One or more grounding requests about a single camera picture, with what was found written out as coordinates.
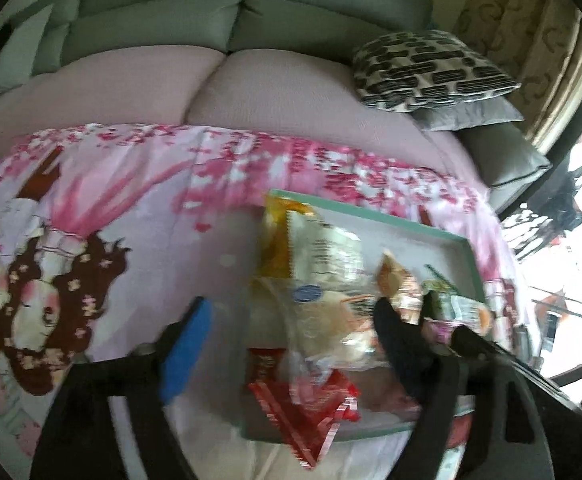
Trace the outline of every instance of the curtain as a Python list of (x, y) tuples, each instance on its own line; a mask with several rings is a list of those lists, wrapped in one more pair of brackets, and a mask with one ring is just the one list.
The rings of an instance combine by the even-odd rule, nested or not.
[(582, 99), (580, 10), (571, 0), (466, 0), (454, 33), (522, 83), (507, 97), (546, 153), (568, 123), (565, 104)]

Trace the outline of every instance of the cartoon eye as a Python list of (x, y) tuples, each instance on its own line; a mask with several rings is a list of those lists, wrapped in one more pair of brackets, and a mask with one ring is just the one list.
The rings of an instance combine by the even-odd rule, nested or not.
[(50, 306), (46, 306), (42, 313), (42, 322), (45, 326), (52, 326), (55, 318), (53, 309)]

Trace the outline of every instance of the blue label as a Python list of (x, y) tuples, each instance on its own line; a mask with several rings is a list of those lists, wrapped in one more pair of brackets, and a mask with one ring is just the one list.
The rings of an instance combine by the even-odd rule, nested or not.
[(322, 297), (322, 287), (320, 285), (303, 285), (299, 286), (293, 293), (293, 299), (296, 303), (308, 303), (316, 301)]

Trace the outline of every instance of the black and white patterned pillow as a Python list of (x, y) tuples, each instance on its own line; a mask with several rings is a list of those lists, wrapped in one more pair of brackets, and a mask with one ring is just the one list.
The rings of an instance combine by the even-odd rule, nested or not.
[(520, 83), (453, 34), (394, 32), (353, 58), (357, 92), (369, 107), (411, 112), (508, 94)]

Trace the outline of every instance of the brown hair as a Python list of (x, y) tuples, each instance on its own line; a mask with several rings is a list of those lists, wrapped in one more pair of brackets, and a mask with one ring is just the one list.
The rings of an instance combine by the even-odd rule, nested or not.
[(41, 351), (11, 346), (12, 320), (20, 308), (22, 291), (41, 276), (35, 261), (39, 238), (31, 238), (26, 250), (16, 256), (7, 270), (11, 299), (0, 310), (0, 350), (9, 359), (18, 384), (33, 395), (53, 389), (52, 372), (64, 370), (77, 352), (87, 349), (92, 338), (90, 320), (104, 313), (104, 300), (113, 280), (127, 270), (127, 248), (121, 240), (107, 245), (94, 233), (87, 238), (84, 253), (73, 260), (71, 269), (52, 280), (60, 297), (60, 316)]

